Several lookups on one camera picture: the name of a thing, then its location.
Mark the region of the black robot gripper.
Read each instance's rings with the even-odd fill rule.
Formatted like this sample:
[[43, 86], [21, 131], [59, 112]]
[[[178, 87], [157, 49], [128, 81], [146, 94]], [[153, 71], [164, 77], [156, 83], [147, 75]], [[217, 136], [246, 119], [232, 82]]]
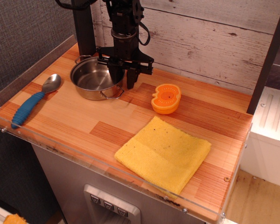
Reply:
[[97, 47], [98, 61], [107, 65], [112, 82], [118, 84], [127, 70], [127, 88], [130, 90], [138, 80], [140, 73], [151, 75], [154, 59], [139, 49], [139, 35], [111, 33], [114, 46]]

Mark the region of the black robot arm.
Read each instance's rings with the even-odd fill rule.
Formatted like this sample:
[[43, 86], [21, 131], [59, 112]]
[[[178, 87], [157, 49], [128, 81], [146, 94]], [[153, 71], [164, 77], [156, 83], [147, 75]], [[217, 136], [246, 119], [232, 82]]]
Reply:
[[140, 73], [152, 75], [154, 59], [139, 49], [150, 42], [148, 28], [141, 22], [144, 7], [138, 0], [105, 0], [112, 22], [112, 47], [97, 47], [98, 60], [107, 65], [110, 74], [119, 78], [119, 70], [126, 70], [127, 88], [132, 89]]

